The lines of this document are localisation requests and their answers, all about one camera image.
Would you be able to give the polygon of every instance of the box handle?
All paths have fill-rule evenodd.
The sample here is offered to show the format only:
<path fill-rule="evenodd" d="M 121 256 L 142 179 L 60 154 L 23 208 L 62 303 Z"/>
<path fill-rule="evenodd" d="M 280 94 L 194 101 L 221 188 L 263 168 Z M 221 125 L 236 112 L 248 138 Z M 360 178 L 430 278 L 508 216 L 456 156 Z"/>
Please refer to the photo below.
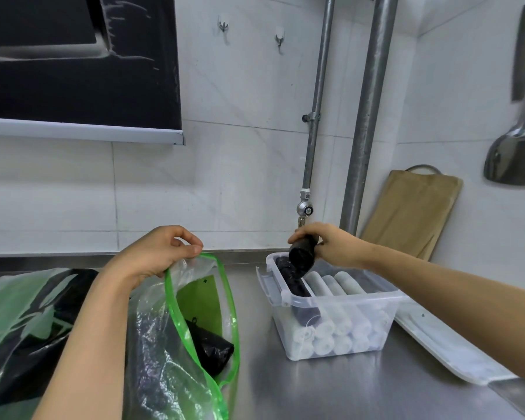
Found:
<path fill-rule="evenodd" d="M 281 306 L 282 305 L 282 296 L 280 295 L 280 289 L 274 280 L 272 274 L 264 275 L 261 274 L 259 267 L 256 267 L 257 277 L 259 278 L 259 283 L 268 298 L 268 301 L 272 306 Z"/>

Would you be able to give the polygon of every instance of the metal pipe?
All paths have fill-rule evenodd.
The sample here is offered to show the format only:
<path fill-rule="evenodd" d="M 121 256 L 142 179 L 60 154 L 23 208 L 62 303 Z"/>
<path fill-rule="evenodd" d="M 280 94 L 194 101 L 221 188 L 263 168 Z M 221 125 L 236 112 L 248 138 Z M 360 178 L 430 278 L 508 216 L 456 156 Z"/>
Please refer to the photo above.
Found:
<path fill-rule="evenodd" d="M 398 2 L 399 0 L 376 0 L 373 11 L 370 44 L 365 60 L 362 92 L 340 216 L 340 228 L 353 235 L 356 235 L 362 207 L 365 177 L 370 162 L 373 134 L 377 123 L 377 112 L 381 101 Z"/>
<path fill-rule="evenodd" d="M 319 47 L 319 60 L 317 62 L 317 77 L 315 78 L 315 92 L 313 94 L 313 107 L 309 115 L 304 115 L 304 121 L 309 122 L 309 138 L 307 141 L 307 155 L 305 158 L 305 170 L 303 171 L 303 186 L 300 193 L 301 202 L 298 205 L 300 225 L 303 225 L 305 217 L 313 213 L 309 200 L 311 192 L 311 175 L 313 173 L 313 162 L 315 159 L 315 146 L 317 143 L 317 131 L 321 116 L 321 102 L 323 98 L 323 87 L 325 85 L 325 71 L 327 69 L 327 58 L 329 57 L 329 43 L 331 39 L 332 16 L 334 13 L 335 0 L 325 1 L 325 15 L 323 16 L 323 28 L 321 32 L 321 45 Z"/>

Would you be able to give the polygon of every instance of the person's left hand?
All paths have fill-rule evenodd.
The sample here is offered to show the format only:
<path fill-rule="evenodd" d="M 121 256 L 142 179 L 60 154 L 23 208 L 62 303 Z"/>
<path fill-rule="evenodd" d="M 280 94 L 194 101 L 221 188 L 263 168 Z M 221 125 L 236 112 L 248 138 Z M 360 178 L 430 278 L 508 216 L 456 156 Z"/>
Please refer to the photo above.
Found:
<path fill-rule="evenodd" d="M 190 244 L 185 245 L 179 239 Z M 118 276 L 134 289 L 146 277 L 161 276 L 174 262 L 194 258 L 203 246 L 198 237 L 180 225 L 157 227 L 110 260 L 104 274 Z"/>

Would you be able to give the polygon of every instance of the metal spatula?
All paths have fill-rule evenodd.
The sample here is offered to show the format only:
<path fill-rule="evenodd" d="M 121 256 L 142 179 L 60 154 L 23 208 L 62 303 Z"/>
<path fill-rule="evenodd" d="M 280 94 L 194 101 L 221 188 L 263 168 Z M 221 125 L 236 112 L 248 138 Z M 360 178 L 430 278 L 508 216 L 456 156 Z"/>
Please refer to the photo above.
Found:
<path fill-rule="evenodd" d="M 525 186 L 525 97 L 515 125 L 490 147 L 484 177 L 495 183 Z"/>

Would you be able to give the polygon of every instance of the green trim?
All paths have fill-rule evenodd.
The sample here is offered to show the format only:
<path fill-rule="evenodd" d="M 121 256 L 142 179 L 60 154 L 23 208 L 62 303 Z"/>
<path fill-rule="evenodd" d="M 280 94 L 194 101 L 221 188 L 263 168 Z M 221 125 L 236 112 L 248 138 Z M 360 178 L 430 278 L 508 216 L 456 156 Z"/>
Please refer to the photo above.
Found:
<path fill-rule="evenodd" d="M 222 395 L 221 388 L 224 387 L 224 385 L 229 384 L 231 381 L 233 381 L 233 379 L 237 376 L 237 372 L 239 370 L 240 357 L 239 357 L 239 331 L 238 331 L 238 326 L 237 326 L 237 313 L 235 309 L 235 304 L 233 302 L 233 296 L 231 293 L 230 284 L 228 282 L 227 276 L 225 275 L 223 264 L 213 255 L 203 253 L 203 254 L 200 254 L 199 256 L 216 261 L 217 266 L 218 266 L 218 272 L 220 274 L 220 277 L 222 279 L 222 283 L 224 286 L 225 297 L 230 307 L 230 322 L 231 322 L 232 340 L 233 340 L 232 343 L 235 346 L 235 350 L 233 353 L 233 364 L 230 368 L 230 371 L 227 377 L 225 377 L 224 379 L 221 379 L 220 377 L 218 377 L 217 378 L 219 382 L 218 383 L 217 381 L 212 379 L 210 374 L 208 374 L 200 365 L 200 361 L 198 359 L 198 355 L 196 354 L 196 349 L 194 347 L 194 343 L 192 342 L 192 338 L 189 332 L 189 327 L 187 326 L 185 318 L 183 317 L 181 310 L 179 309 L 177 298 L 175 297 L 175 294 L 174 294 L 173 282 L 171 281 L 171 272 L 169 271 L 169 268 L 166 270 L 166 273 L 165 273 L 166 304 L 169 310 L 169 314 L 171 315 L 171 319 L 173 319 L 175 328 L 177 329 L 177 332 L 179 333 L 179 337 L 181 338 L 183 345 L 185 346 L 187 352 L 189 353 L 191 358 L 194 360 L 196 365 L 198 365 L 198 367 L 204 373 L 204 377 L 206 378 L 206 383 L 210 390 L 210 394 L 212 394 L 212 404 L 213 404 L 215 419 L 216 420 L 228 420 L 230 415 L 229 415 L 224 397 Z"/>

